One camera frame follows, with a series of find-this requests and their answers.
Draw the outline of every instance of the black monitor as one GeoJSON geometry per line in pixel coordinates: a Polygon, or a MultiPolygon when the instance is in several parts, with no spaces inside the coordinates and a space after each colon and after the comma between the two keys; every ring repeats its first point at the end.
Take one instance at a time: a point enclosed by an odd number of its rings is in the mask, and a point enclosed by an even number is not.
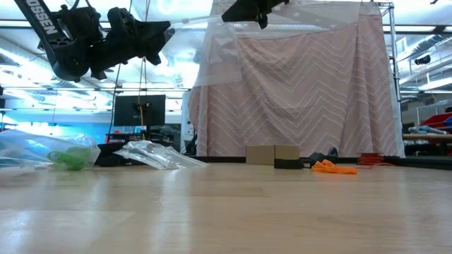
{"type": "MultiPolygon", "coordinates": [[[[166,95],[140,96],[143,109],[144,126],[163,126],[165,124],[166,95]]],[[[115,126],[141,126],[141,113],[138,96],[117,96],[114,103],[115,126]]]]}

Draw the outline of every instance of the striped fabric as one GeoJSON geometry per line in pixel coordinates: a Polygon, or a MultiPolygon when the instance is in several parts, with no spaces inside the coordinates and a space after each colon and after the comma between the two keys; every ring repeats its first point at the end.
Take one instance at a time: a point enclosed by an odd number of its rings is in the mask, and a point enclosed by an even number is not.
{"type": "Polygon", "coordinates": [[[237,44],[243,80],[192,90],[198,155],[244,156],[247,145],[272,144],[298,145],[301,156],[333,146],[342,157],[397,155],[380,15],[237,44]]]}

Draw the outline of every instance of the green object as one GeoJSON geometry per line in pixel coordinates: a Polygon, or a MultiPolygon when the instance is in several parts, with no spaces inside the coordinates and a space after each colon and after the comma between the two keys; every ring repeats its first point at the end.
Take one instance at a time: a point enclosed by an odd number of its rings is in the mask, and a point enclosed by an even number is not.
{"type": "Polygon", "coordinates": [[[70,171],[80,171],[89,166],[90,149],[85,147],[71,147],[65,152],[53,151],[47,159],[63,164],[70,171]]]}

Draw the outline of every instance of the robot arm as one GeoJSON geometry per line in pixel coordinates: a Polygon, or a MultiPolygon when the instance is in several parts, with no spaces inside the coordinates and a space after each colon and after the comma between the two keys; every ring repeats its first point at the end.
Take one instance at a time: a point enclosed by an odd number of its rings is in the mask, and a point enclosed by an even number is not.
{"type": "MultiPolygon", "coordinates": [[[[14,0],[39,36],[56,76],[80,81],[91,76],[105,79],[104,70],[127,64],[133,57],[146,57],[154,65],[161,63],[158,53],[173,36],[169,21],[141,22],[125,8],[112,8],[107,17],[112,29],[106,37],[100,29],[100,14],[88,7],[71,9],[66,5],[51,12],[43,0],[14,0]]],[[[289,0],[237,0],[223,15],[224,22],[256,21],[267,26],[271,9],[289,0]]]]}

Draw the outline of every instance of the small cardboard box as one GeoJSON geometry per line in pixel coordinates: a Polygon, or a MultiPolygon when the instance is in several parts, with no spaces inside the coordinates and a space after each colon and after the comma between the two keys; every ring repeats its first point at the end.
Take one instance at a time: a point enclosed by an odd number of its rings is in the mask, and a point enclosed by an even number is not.
{"type": "Polygon", "coordinates": [[[246,163],[273,166],[275,159],[299,159],[295,145],[247,145],[246,163]]]}

